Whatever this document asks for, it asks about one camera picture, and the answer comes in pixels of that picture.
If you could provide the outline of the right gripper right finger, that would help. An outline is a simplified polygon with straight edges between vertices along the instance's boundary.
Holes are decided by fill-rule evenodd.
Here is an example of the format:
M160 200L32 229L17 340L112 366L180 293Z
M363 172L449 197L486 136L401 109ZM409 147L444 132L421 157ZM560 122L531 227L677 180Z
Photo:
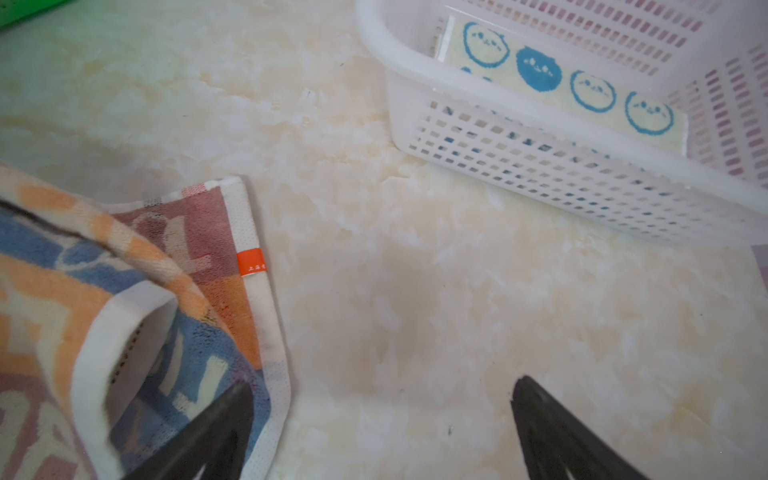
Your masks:
M510 404L529 478L645 477L533 378L516 381Z

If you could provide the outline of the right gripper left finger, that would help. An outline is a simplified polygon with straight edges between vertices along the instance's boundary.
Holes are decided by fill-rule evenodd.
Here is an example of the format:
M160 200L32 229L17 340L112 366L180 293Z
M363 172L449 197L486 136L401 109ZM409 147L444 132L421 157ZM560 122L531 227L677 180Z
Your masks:
M128 479L238 479L254 420L250 386L239 381Z

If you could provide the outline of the orange blue patterned towel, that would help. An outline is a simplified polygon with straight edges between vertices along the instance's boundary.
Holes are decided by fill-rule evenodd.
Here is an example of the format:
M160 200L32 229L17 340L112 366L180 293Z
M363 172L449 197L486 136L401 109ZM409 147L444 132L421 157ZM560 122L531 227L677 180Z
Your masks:
M127 478L239 381L263 479L291 387L240 177L107 205L2 167L3 478Z

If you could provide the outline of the blue bunny towel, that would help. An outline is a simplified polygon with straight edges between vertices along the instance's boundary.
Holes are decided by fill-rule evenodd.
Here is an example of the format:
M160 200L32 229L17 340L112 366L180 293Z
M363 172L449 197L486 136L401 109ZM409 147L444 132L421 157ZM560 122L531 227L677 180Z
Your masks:
M561 55L528 46L487 22L450 14L436 41L435 59L581 120L687 154L689 122L682 111L578 68Z

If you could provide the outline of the green plastic basket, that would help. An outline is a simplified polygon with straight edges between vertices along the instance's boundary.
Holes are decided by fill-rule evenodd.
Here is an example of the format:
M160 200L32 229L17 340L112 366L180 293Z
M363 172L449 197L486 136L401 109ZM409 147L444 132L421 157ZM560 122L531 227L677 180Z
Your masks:
M9 26L65 2L66 0L0 0L0 26Z

